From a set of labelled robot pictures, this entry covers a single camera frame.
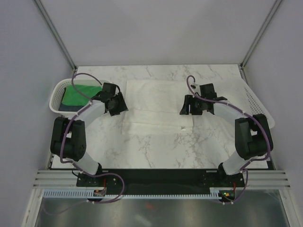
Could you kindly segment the white fluffy towel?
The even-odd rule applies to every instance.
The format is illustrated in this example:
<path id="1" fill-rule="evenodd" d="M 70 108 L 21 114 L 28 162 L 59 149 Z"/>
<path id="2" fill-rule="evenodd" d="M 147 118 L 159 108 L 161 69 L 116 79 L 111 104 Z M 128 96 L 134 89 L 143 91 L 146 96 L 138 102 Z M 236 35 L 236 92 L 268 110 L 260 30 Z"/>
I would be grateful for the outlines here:
<path id="1" fill-rule="evenodd" d="M 156 135 L 192 133 L 193 119 L 180 115 L 189 90 L 185 82 L 165 80 L 129 80 L 125 102 L 128 111 L 122 123 L 122 133 Z"/>

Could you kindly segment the green towel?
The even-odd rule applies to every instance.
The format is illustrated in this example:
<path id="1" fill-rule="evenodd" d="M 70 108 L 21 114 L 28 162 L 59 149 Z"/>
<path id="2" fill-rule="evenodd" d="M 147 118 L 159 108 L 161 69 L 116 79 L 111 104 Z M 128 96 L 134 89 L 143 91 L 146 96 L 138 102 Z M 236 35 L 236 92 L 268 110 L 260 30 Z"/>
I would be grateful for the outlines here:
<path id="1" fill-rule="evenodd" d="M 64 89 L 62 98 L 63 106 L 85 106 L 98 92 L 102 91 L 100 86 L 75 85 L 76 91 L 72 85 L 68 85 Z"/>

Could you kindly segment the dark blue towel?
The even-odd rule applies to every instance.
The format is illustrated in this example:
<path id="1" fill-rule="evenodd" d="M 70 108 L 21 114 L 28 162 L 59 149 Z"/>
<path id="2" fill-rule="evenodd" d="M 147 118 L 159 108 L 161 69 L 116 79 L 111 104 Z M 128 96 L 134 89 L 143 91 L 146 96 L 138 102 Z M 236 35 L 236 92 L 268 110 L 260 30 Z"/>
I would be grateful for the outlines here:
<path id="1" fill-rule="evenodd" d="M 84 107 L 83 105 L 65 105 L 64 103 L 60 103 L 59 111 L 62 111 L 62 112 L 77 112 L 83 107 Z"/>

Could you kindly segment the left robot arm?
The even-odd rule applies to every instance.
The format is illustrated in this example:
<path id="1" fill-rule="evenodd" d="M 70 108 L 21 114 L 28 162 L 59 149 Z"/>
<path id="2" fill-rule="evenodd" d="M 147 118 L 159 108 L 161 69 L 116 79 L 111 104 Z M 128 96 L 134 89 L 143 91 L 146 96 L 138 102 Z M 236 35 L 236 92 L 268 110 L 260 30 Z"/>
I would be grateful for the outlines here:
<path id="1" fill-rule="evenodd" d="M 102 166 L 86 151 L 86 128 L 104 114 L 119 115 L 127 111 L 120 87 L 104 83 L 102 90 L 89 98 L 73 117 L 57 117 L 54 121 L 50 152 L 60 161 L 71 163 L 75 168 L 87 174 L 87 181 L 92 186 L 103 183 Z"/>

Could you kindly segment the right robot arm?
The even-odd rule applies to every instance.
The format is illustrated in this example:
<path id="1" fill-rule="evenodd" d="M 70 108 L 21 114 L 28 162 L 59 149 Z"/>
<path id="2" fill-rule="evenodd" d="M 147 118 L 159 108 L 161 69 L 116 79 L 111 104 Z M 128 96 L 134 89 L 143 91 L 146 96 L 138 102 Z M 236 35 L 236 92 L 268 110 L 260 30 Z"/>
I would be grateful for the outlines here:
<path id="1" fill-rule="evenodd" d="M 251 115 L 231 104 L 227 98 L 217 96 L 212 83 L 195 85 L 187 82 L 190 95 L 185 95 L 180 115 L 202 115 L 209 113 L 229 123 L 234 128 L 235 151 L 218 169 L 216 180 L 221 186 L 228 186 L 233 175 L 243 172 L 252 162 L 265 161 L 273 150 L 273 141 L 267 117 L 260 113 Z"/>

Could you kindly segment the white perforated basket right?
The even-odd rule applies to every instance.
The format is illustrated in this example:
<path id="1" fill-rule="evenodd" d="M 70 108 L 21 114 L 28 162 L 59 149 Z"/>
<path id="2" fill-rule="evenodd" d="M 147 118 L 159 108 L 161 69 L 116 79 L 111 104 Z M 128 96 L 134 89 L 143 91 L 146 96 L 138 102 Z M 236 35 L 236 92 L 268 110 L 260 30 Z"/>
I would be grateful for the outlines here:
<path id="1" fill-rule="evenodd" d="M 264 114 L 269 128 L 275 126 L 275 121 L 268 110 L 242 79 L 225 79 L 214 82 L 214 89 L 218 96 L 223 96 L 234 106 L 250 115 Z"/>

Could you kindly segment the white perforated basket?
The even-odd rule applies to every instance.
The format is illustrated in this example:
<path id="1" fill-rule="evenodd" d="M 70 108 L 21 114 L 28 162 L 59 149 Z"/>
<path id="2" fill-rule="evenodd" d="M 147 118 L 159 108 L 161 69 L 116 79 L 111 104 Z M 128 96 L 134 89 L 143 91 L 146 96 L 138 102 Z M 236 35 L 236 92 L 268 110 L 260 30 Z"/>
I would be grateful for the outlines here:
<path id="1" fill-rule="evenodd" d="M 68 86 L 72 85 L 75 89 L 75 85 L 88 85 L 88 86 L 100 86 L 102 87 L 102 91 L 98 92 L 92 99 L 79 111 L 77 112 L 62 112 L 59 111 L 60 103 L 62 102 L 64 89 Z M 53 93 L 51 95 L 51 99 L 49 102 L 49 107 L 51 111 L 54 113 L 60 114 L 67 118 L 72 118 L 74 115 L 79 115 L 88 108 L 94 106 L 95 104 L 104 104 L 109 99 L 115 96 L 115 91 L 111 90 L 113 84 L 105 80 L 98 80 L 98 79 L 64 79 L 60 81 L 54 88 Z"/>
<path id="2" fill-rule="evenodd" d="M 268 110 L 242 79 L 225 79 L 214 82 L 214 89 L 218 96 L 223 96 L 234 106 L 250 115 L 264 114 L 269 128 L 275 126 L 275 121 Z"/>

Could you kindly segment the white perforated basket left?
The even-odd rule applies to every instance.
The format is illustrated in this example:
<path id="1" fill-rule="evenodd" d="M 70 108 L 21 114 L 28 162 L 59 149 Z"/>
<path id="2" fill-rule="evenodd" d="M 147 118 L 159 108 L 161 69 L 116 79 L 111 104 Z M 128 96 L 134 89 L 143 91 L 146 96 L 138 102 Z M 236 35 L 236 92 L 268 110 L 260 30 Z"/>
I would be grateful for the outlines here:
<path id="1" fill-rule="evenodd" d="M 60 103 L 62 102 L 64 89 L 68 86 L 72 85 L 75 89 L 75 85 L 88 85 L 88 86 L 100 86 L 102 87 L 102 91 L 98 92 L 92 99 L 79 111 L 77 112 L 62 112 L 59 111 Z M 113 84 L 105 80 L 98 80 L 98 79 L 64 79 L 60 81 L 54 88 L 53 93 L 51 95 L 51 99 L 49 102 L 49 107 L 51 111 L 54 113 L 60 114 L 67 118 L 72 118 L 74 115 L 79 115 L 88 108 L 94 106 L 95 104 L 104 104 L 109 99 L 115 96 L 115 91 L 111 90 Z"/>

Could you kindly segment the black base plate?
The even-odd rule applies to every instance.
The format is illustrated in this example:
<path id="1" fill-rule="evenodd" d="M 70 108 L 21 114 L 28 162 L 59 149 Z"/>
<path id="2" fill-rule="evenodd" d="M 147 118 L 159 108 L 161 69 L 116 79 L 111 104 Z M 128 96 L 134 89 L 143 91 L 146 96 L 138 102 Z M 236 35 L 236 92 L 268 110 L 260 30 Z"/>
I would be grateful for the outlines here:
<path id="1" fill-rule="evenodd" d="M 111 175 L 93 178 L 79 174 L 78 187 L 103 187 L 120 193 L 131 192 L 203 192 L 209 188 L 237 189 L 244 186 L 242 174 L 224 176 L 217 169 L 103 169 Z"/>

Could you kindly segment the aluminium front rail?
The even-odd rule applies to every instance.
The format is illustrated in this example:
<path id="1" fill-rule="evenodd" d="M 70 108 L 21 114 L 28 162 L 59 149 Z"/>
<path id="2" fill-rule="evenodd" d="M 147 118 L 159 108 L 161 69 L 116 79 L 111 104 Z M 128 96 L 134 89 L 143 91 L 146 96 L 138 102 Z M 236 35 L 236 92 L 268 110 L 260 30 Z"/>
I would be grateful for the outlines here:
<path id="1" fill-rule="evenodd" d="M 74 189 L 76 177 L 68 170 L 39 170 L 34 181 L 34 188 Z M 248 189 L 290 189 L 285 171 L 249 170 Z"/>

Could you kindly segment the left aluminium frame post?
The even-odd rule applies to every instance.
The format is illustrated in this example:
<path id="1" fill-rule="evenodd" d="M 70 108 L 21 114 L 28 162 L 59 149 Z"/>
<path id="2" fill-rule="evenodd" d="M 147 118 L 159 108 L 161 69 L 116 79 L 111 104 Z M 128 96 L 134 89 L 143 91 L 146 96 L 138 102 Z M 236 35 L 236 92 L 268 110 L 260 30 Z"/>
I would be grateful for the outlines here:
<path id="1" fill-rule="evenodd" d="M 55 42 L 57 43 L 61 53 L 63 54 L 63 56 L 65 57 L 66 61 L 68 62 L 69 66 L 72 68 L 73 72 L 77 71 L 77 66 L 75 64 L 75 62 L 73 61 L 71 55 L 69 54 L 58 30 L 56 29 L 49 13 L 47 12 L 43 2 L 41 0 L 33 0 L 33 3 L 35 4 L 37 10 L 39 11 L 39 13 L 42 16 L 43 21 L 45 22 L 45 24 L 47 25 L 50 33 L 52 34 Z"/>

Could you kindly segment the aluminium frame post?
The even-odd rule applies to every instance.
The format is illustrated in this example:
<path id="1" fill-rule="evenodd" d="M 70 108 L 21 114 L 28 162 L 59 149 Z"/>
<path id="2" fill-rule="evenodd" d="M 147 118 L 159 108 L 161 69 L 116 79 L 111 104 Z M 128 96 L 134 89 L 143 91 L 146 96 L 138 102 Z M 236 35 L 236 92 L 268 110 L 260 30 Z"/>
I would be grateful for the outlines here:
<path id="1" fill-rule="evenodd" d="M 284 0 L 275 0 L 274 1 L 273 5 L 271 6 L 269 12 L 267 13 L 267 15 L 264 19 L 264 21 L 262 22 L 261 27 L 259 28 L 256 36 L 254 37 L 252 44 L 250 45 L 248 51 L 246 52 L 242 62 L 239 64 L 239 67 L 241 70 L 243 70 L 244 67 L 247 65 L 249 59 L 251 58 L 253 52 L 255 51 L 255 49 L 257 47 L 257 45 L 261 41 L 263 35 L 265 34 L 265 32 L 268 29 L 272 20 L 274 19 L 276 13 L 282 6 L 283 2 L 284 2 Z"/>
<path id="2" fill-rule="evenodd" d="M 75 64 L 75 62 L 73 61 L 71 55 L 69 54 L 58 30 L 56 29 L 49 13 L 47 12 L 43 2 L 41 0 L 33 0 L 33 3 L 35 4 L 37 10 L 39 11 L 39 13 L 42 16 L 43 21 L 45 22 L 45 24 L 47 25 L 50 33 L 52 34 L 55 42 L 57 43 L 61 53 L 63 54 L 63 56 L 65 57 L 66 61 L 68 62 L 69 66 L 72 68 L 73 72 L 77 71 L 77 66 Z"/>

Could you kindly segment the right aluminium frame post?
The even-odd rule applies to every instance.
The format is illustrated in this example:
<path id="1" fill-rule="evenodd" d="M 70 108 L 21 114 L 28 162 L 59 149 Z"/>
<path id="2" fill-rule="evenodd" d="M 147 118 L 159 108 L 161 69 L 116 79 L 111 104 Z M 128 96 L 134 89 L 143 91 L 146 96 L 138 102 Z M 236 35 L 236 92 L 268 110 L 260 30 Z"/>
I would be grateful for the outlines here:
<path id="1" fill-rule="evenodd" d="M 274 1 L 273 5 L 271 6 L 269 12 L 267 13 L 267 15 L 264 19 L 264 21 L 262 22 L 261 27 L 259 28 L 256 36 L 254 37 L 252 44 L 250 45 L 248 51 L 246 52 L 242 62 L 239 64 L 239 67 L 241 70 L 243 70 L 244 67 L 247 65 L 249 59 L 251 58 L 253 52 L 255 51 L 255 49 L 257 47 L 257 45 L 261 41 L 263 35 L 265 34 L 265 32 L 268 29 L 272 20 L 274 19 L 276 13 L 282 6 L 283 2 L 284 2 L 284 0 L 275 0 Z"/>

